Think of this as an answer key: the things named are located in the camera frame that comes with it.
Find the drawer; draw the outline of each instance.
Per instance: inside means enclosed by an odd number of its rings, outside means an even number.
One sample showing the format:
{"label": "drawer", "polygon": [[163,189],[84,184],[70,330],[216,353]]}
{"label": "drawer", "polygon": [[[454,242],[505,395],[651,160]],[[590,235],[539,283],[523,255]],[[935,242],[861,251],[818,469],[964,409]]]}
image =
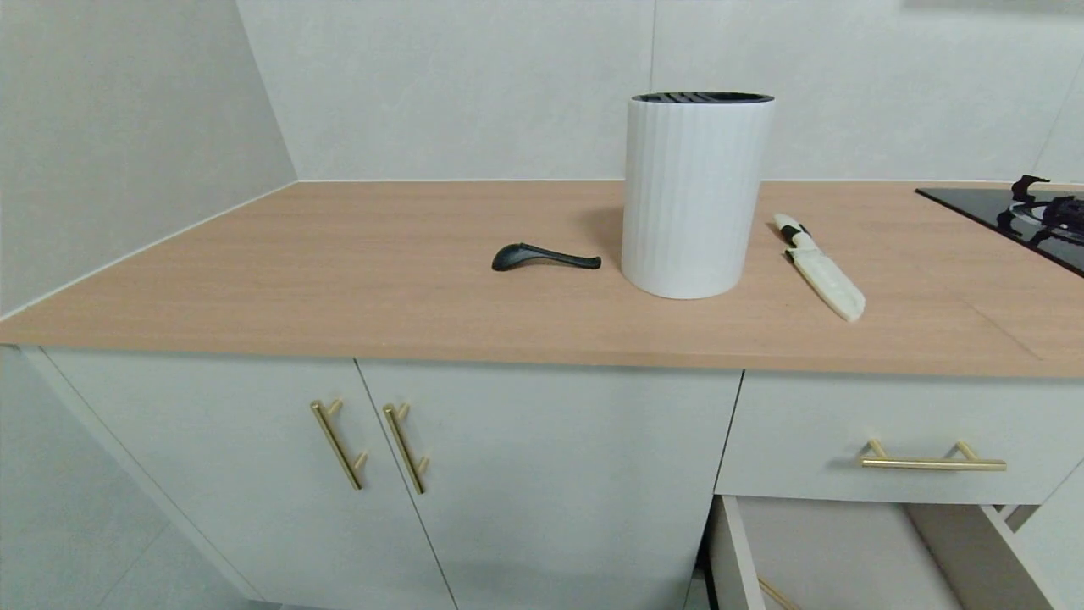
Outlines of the drawer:
{"label": "drawer", "polygon": [[989,506],[717,496],[708,544],[723,610],[1066,608]]}
{"label": "drawer", "polygon": [[[1042,504],[1084,458],[1084,384],[749,372],[715,493],[838,501]],[[963,441],[1005,471],[860,465],[962,462]],[[930,468],[917,463],[912,467]],[[969,465],[949,464],[952,468]]]}

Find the cabinet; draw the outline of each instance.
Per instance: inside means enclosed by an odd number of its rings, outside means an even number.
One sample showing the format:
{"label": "cabinet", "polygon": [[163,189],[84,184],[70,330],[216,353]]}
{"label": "cabinet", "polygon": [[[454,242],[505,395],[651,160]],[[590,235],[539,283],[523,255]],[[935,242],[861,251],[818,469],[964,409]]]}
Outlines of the cabinet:
{"label": "cabinet", "polygon": [[[94,414],[266,599],[454,610],[353,361],[49,350]],[[310,410],[349,456],[356,491]]]}
{"label": "cabinet", "polygon": [[[1084,458],[1084,384],[748,372],[717,493],[836,501],[1042,504]],[[960,459],[999,472],[860,468],[891,457]]]}
{"label": "cabinet", "polygon": [[726,610],[786,608],[769,590],[802,608],[1068,608],[989,506],[734,496],[715,504],[709,555]]}
{"label": "cabinet", "polygon": [[1069,607],[1084,608],[1084,465],[1076,467],[1017,535]]}
{"label": "cabinet", "polygon": [[682,607],[738,372],[360,367],[460,610]]}

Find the drawer handle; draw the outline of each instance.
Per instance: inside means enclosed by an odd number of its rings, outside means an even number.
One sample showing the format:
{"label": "drawer handle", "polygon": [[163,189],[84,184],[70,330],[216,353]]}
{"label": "drawer handle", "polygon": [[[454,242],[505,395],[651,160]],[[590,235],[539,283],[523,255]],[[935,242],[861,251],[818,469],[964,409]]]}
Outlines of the drawer handle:
{"label": "drawer handle", "polygon": [[317,416],[317,421],[320,423],[320,429],[324,431],[324,437],[327,438],[327,443],[332,446],[332,451],[335,452],[335,457],[338,458],[339,466],[343,467],[343,472],[346,472],[347,479],[350,480],[350,486],[354,490],[361,490],[361,478],[358,476],[358,471],[365,466],[365,460],[369,459],[367,452],[361,452],[358,458],[353,460],[353,464],[347,462],[346,452],[343,451],[343,444],[338,442],[338,437],[335,436],[335,430],[332,429],[331,421],[327,418],[334,416],[340,408],[343,408],[343,401],[335,399],[332,404],[324,410],[324,404],[320,401],[313,401],[311,405],[312,414]]}
{"label": "drawer handle", "polygon": [[1008,468],[1003,459],[980,459],[964,441],[956,442],[956,449],[964,459],[930,459],[930,458],[893,458],[885,452],[885,446],[877,439],[870,439],[869,449],[873,456],[863,455],[859,464],[863,468],[899,468],[903,470],[967,470],[996,472]]}
{"label": "drawer handle", "polygon": [[429,466],[429,457],[425,456],[422,462],[414,464],[414,455],[410,453],[410,446],[406,445],[406,440],[403,438],[403,431],[399,427],[402,420],[406,419],[406,414],[410,413],[410,405],[402,405],[398,410],[395,405],[384,405],[384,417],[388,420],[388,428],[391,429],[391,436],[396,440],[396,445],[399,446],[399,454],[403,457],[403,462],[406,463],[406,473],[410,475],[410,480],[414,483],[414,491],[417,495],[425,493],[425,483],[422,481],[422,475],[425,475],[426,468]]}

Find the white wall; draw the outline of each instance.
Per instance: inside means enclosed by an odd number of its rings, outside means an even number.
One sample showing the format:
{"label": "white wall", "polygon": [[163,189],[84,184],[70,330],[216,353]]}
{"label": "white wall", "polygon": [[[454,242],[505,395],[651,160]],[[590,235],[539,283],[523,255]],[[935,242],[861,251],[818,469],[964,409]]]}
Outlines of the white wall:
{"label": "white wall", "polygon": [[0,313],[289,183],[236,5],[4,0]]}
{"label": "white wall", "polygon": [[302,179],[621,173],[650,2],[238,4]]}
{"label": "white wall", "polygon": [[699,88],[778,96],[771,178],[1084,181],[1081,2],[238,4],[302,180],[619,178],[624,100]]}
{"label": "white wall", "polygon": [[[295,179],[233,2],[3,0],[0,57],[0,313]],[[256,607],[3,347],[0,607]]]}

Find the open drawer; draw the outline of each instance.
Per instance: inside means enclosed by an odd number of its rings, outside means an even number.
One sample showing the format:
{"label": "open drawer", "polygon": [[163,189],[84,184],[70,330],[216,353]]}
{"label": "open drawer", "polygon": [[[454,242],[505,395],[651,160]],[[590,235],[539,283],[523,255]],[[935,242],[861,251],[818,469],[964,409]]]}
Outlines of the open drawer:
{"label": "open drawer", "polygon": [[717,496],[708,542],[720,610],[1066,608],[988,506]]}

